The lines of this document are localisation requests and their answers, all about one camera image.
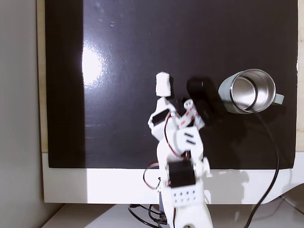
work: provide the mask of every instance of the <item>white plastic part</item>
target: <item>white plastic part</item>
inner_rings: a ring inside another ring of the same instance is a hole
[[[152,115],[150,116],[149,121],[148,121],[148,125],[151,129],[151,134],[158,141],[160,141],[164,138],[163,128],[165,126],[165,121],[163,121],[157,125],[154,125],[152,123],[152,118],[166,109],[169,109],[170,112],[176,112],[175,107],[169,101],[167,101],[167,99],[165,97],[161,97],[160,99],[157,100],[156,110],[154,113],[152,113]],[[168,120],[168,124],[167,124],[167,131],[169,131],[169,130],[176,131],[177,129],[178,129],[178,124],[175,122],[175,119],[170,118]]]
[[[201,185],[189,185],[171,189],[173,207],[201,204],[204,201]]]
[[[170,75],[160,72],[156,75],[156,95],[161,97],[171,96]]]
[[[194,125],[197,127],[197,129],[201,129],[203,126],[205,126],[205,122],[196,111],[196,107],[191,99],[185,101],[184,108],[187,110],[186,113],[179,118],[179,120],[177,120],[179,128],[188,126],[192,120],[194,120]]]
[[[157,146],[157,159],[161,176],[161,198],[168,224],[171,228],[173,227],[173,211],[176,208],[175,228],[183,228],[184,226],[190,226],[191,228],[213,228],[210,213],[204,201],[203,185],[203,176],[206,172],[209,172],[210,167],[208,160],[204,159],[203,162],[201,161],[203,158],[203,143],[197,127],[186,127],[176,131],[170,130],[167,132],[167,138],[170,146],[177,154],[190,150],[191,162],[196,177],[195,185],[178,188],[168,186],[167,164],[169,162],[181,161],[182,159],[176,157],[165,139],[162,139]],[[190,190],[192,190],[192,193],[195,191],[196,196],[192,200],[189,198],[188,201],[187,191],[190,193]]]

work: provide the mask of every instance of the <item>wire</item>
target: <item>wire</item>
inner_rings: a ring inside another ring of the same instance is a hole
[[[151,224],[151,223],[149,223],[149,222],[146,222],[145,220],[141,219],[140,217],[138,217],[138,216],[131,210],[131,207],[132,207],[132,204],[129,204],[128,210],[129,210],[129,212],[130,212],[138,221],[140,221],[141,223],[143,223],[143,224],[145,224],[145,225],[147,225],[147,226],[149,226],[149,227],[159,228],[159,226],[153,225],[153,224]]]
[[[175,215],[176,215],[176,208],[173,210],[173,228],[175,228]]]
[[[165,126],[164,126],[164,128],[163,128],[163,134],[164,134],[164,136],[165,136],[165,140],[166,140],[166,142],[167,142],[167,145],[168,145],[169,148],[171,149],[172,153],[173,153],[176,157],[188,160],[188,159],[189,159],[189,152],[188,152],[188,151],[186,152],[186,158],[183,157],[183,156],[180,156],[180,155],[178,155],[178,154],[173,150],[173,148],[171,147],[171,145],[170,145],[170,143],[169,143],[169,141],[168,141],[166,128],[167,128],[167,124],[168,124],[169,119],[172,117],[172,114],[173,114],[172,112],[169,112],[169,113],[167,114],[167,116],[166,116],[166,122],[165,122]]]
[[[251,223],[251,220],[255,214],[255,212],[257,211],[258,207],[261,205],[261,203],[263,202],[263,200],[266,198],[266,196],[268,195],[268,193],[270,192],[270,190],[272,189],[273,185],[275,184],[275,181],[276,181],[276,178],[279,174],[279,161],[280,161],[280,156],[279,156],[279,150],[278,150],[278,147],[275,143],[275,140],[274,140],[274,137],[273,135],[271,134],[271,131],[270,129],[268,128],[267,124],[265,123],[265,121],[263,120],[263,118],[260,116],[260,114],[258,114],[257,112],[255,112],[253,110],[254,114],[256,115],[256,117],[258,118],[258,120],[261,122],[261,124],[263,125],[263,127],[265,128],[269,138],[271,139],[271,142],[273,143],[274,147],[275,147],[275,152],[276,152],[276,169],[275,169],[275,174],[274,174],[274,177],[267,189],[267,191],[265,192],[265,194],[262,196],[262,198],[260,199],[260,201],[255,205],[255,207],[253,208],[252,212],[250,213],[249,215],[249,218],[248,218],[248,221],[246,223],[246,225],[244,226],[244,228],[248,228],[250,223]]]
[[[145,206],[143,206],[143,205],[139,205],[141,208],[144,208],[145,210],[150,210],[152,213],[154,213],[154,214],[157,214],[157,215],[163,215],[164,213],[163,212],[156,212],[156,211],[153,211],[153,210],[151,210],[150,208],[146,208]]]
[[[164,221],[165,218],[166,218],[166,216],[163,215],[162,219],[159,220],[159,222],[157,223],[157,226],[158,226],[159,228],[162,228],[161,223]]]
[[[154,222],[157,222],[157,223],[163,222],[162,219],[154,218],[154,217],[151,215],[151,212],[153,212],[153,211],[151,210],[151,208],[152,208],[152,204],[150,204],[149,209],[148,209],[149,217],[150,217]]]
[[[158,165],[158,162],[154,162],[154,163],[148,165],[148,167],[144,170],[143,176],[142,176],[143,182],[145,182],[145,184],[146,184],[150,189],[153,189],[153,190],[156,190],[156,189],[159,187],[159,185],[160,185],[160,183],[161,183],[161,179],[159,178],[160,181],[158,182],[157,186],[156,186],[156,187],[153,187],[153,186],[151,186],[150,184],[147,183],[147,181],[146,181],[145,178],[144,178],[144,175],[145,175],[145,173],[147,172],[148,169],[151,169],[151,168],[156,167],[156,166],[159,166],[159,165]]]

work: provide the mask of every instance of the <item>red wire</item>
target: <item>red wire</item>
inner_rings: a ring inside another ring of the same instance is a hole
[[[169,141],[168,141],[167,133],[166,133],[166,128],[167,128],[168,120],[169,120],[171,117],[172,117],[172,115],[171,115],[171,112],[170,112],[170,113],[167,114],[166,123],[165,123],[165,126],[164,126],[164,128],[163,128],[163,133],[164,133],[164,135],[165,135],[165,139],[166,139],[167,145],[169,146],[169,148],[171,149],[172,153],[173,153],[176,157],[178,157],[178,158],[183,158],[183,159],[188,160],[188,159],[189,159],[189,152],[188,152],[188,151],[186,152],[186,157],[180,156],[180,155],[178,155],[178,154],[173,150],[173,148],[171,147],[171,145],[170,145],[170,143],[169,143]]]
[[[143,176],[142,176],[142,179],[143,179],[143,181],[145,182],[145,184],[146,184],[150,189],[153,189],[153,190],[156,190],[156,189],[159,187],[159,185],[160,185],[160,183],[161,183],[161,179],[160,179],[160,181],[158,182],[157,186],[156,186],[156,187],[153,187],[153,186],[151,186],[150,184],[148,184],[148,182],[147,182],[147,181],[145,180],[145,178],[144,178],[144,175],[145,175],[145,173],[147,172],[148,169],[153,168],[153,167],[156,167],[156,166],[159,166],[159,165],[158,165],[158,162],[154,162],[154,163],[148,165],[148,167],[144,170]]]

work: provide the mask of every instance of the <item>black cable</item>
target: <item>black cable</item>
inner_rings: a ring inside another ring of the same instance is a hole
[[[244,226],[244,228],[248,228],[251,220],[255,214],[255,212],[257,211],[258,207],[261,205],[261,203],[263,202],[263,200],[266,198],[266,196],[268,195],[268,193],[270,192],[270,190],[272,189],[273,185],[275,184],[276,178],[279,174],[279,161],[280,161],[280,155],[279,155],[279,150],[278,147],[275,143],[274,137],[271,134],[270,129],[268,128],[267,124],[264,122],[263,118],[260,116],[260,114],[258,114],[257,112],[253,111],[254,114],[256,115],[256,117],[258,118],[258,120],[262,123],[263,127],[265,128],[269,138],[271,139],[271,142],[273,143],[274,147],[275,147],[275,152],[276,152],[276,169],[275,169],[275,174],[274,177],[267,189],[267,191],[265,192],[265,194],[262,196],[262,198],[260,199],[260,201],[255,205],[255,207],[253,208],[252,212],[249,215],[248,221],[246,223],[246,225]]]
[[[150,217],[154,222],[157,222],[157,223],[158,223],[161,219],[154,218],[154,217],[151,215],[151,212],[153,212],[153,211],[151,210],[151,208],[152,208],[152,204],[150,204],[149,209],[148,209],[149,217]],[[158,214],[158,215],[165,215],[165,213],[155,213],[155,214]]]
[[[157,215],[163,215],[163,214],[164,214],[163,212],[156,212],[156,211],[153,211],[153,210],[150,209],[150,207],[149,207],[149,208],[146,208],[146,207],[143,206],[143,205],[139,205],[139,206],[142,207],[142,208],[144,208],[145,210],[150,210],[152,213],[157,214]]]
[[[141,219],[140,217],[138,217],[132,210],[131,210],[132,204],[129,204],[128,206],[128,210],[129,212],[140,222],[142,222],[143,224],[149,226],[149,227],[153,227],[153,228],[159,228],[159,226],[153,225],[149,222],[146,222],[145,220]]]
[[[175,216],[176,216],[176,208],[173,210],[173,228],[175,228]]]
[[[162,217],[162,219],[157,223],[157,226],[159,227],[159,228],[162,228],[162,226],[161,226],[161,223],[165,220],[165,215],[163,215],[163,217]]]

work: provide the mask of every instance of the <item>mug handle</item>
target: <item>mug handle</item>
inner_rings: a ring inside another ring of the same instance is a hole
[[[275,94],[274,101],[272,102],[272,105],[281,105],[283,103],[284,96],[280,94]]]

